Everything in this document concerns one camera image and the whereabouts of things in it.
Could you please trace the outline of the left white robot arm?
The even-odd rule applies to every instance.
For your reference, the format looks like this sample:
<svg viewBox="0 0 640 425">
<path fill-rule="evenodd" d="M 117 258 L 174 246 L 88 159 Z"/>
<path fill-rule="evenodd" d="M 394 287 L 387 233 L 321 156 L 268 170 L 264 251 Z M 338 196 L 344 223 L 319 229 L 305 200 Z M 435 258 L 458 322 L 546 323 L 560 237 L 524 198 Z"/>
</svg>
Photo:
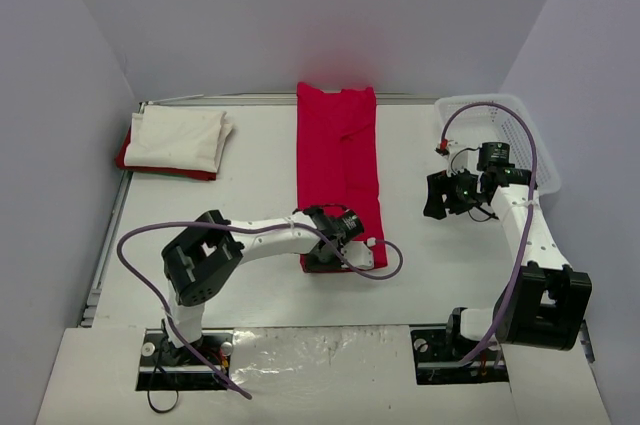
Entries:
<svg viewBox="0 0 640 425">
<path fill-rule="evenodd" d="M 189 363 L 200 354 L 205 303 L 241 264 L 294 254 L 301 257 L 303 270 L 311 273 L 374 268 L 373 252 L 356 239 L 364 226 L 350 209 L 332 217 L 312 206 L 279 219 L 246 222 L 226 220 L 212 210 L 198 220 L 232 229 L 191 226 L 161 252 L 170 285 L 169 316 L 177 327 L 166 327 L 165 351 L 179 363 Z"/>
</svg>

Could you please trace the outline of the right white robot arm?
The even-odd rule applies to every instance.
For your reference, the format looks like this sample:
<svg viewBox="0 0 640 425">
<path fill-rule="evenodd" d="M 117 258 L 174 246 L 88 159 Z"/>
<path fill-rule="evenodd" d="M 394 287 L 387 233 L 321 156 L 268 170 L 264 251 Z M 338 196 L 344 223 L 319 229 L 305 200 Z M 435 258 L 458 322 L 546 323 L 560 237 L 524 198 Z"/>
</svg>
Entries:
<svg viewBox="0 0 640 425">
<path fill-rule="evenodd" d="M 500 222 L 515 264 L 492 309 L 461 308 L 443 334 L 446 351 L 465 358 L 479 343 L 569 350 L 578 337 L 592 292 L 588 274 L 560 252 L 528 169 L 509 160 L 506 143 L 477 149 L 474 171 L 451 166 L 427 177 L 424 216 L 442 220 L 488 206 Z"/>
</svg>

